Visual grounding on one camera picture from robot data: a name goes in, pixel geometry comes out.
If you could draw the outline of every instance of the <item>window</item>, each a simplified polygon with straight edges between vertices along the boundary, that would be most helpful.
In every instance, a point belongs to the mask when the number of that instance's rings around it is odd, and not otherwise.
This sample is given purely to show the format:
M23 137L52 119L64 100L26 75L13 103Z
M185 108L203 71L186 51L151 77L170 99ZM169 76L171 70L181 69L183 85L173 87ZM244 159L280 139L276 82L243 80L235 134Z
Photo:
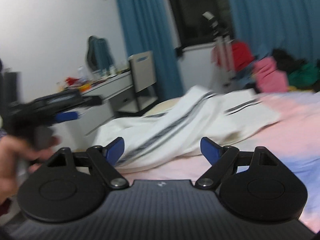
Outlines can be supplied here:
M212 42L213 32L204 34L201 31L202 14L211 12L219 23L224 23L233 37L232 19L228 0L170 0L181 46Z

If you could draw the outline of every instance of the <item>hanging jacket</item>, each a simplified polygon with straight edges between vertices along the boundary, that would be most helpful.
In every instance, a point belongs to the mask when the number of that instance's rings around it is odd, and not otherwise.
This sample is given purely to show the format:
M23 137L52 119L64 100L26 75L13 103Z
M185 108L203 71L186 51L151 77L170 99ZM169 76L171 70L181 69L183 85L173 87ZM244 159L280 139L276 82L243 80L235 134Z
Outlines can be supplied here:
M95 36L89 37L87 61L92 71L99 70L102 73L104 69L109 70L114 61L106 39Z
M273 57L253 63L253 73L257 88L264 93L287 92L288 79L285 72L277 70L276 61Z
M299 89L310 87L320 78L319 68L308 63L300 69L288 74L290 86L295 86Z

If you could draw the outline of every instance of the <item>red object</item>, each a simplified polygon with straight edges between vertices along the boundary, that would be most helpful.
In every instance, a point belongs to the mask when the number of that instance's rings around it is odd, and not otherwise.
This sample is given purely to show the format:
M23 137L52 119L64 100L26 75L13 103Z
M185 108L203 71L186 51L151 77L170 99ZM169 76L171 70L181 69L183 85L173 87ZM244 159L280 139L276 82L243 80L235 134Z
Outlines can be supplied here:
M235 64L235 70L239 72L247 67L252 61L254 61L254 56L252 56L248 45L244 42L235 42L231 45L233 62Z
M8 214L10 205L11 205L11 200L7 198L0 206L0 216Z
M72 86L74 83L76 83L79 79L78 78L72 78L72 77L67 77L65 79L65 82L68 83L69 86Z

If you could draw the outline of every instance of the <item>white wall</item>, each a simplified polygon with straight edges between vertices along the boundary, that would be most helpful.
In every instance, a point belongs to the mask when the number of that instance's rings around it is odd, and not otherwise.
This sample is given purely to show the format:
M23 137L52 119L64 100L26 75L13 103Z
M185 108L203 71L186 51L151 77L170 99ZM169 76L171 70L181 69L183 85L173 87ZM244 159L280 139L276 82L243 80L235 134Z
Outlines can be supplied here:
M126 58L116 0L0 0L0 58L22 71L25 100L77 75L91 35L108 39L116 63Z
M172 35L173 46L179 47L181 45L170 1L164 0L165 9L169 21L169 27ZM204 87L211 87L216 93L223 93L223 88L219 78L217 67L211 64L211 50L212 48L202 48L201 46L194 46L195 49L187 50L183 53L183 57L178 60L180 75L184 90L195 85Z

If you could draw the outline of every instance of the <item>clothes pile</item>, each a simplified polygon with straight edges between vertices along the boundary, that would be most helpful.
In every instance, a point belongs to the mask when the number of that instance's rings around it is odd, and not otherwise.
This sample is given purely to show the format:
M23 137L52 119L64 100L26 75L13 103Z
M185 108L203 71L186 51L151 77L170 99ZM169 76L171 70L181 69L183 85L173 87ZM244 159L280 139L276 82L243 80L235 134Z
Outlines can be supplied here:
M289 85L300 90L320 91L320 68L305 59L295 60L283 49L274 49L277 69L286 72Z
M256 93L320 91L320 61L315 66L305 59L296 60L283 49L255 60L246 43L233 41L231 47L239 89L253 88Z

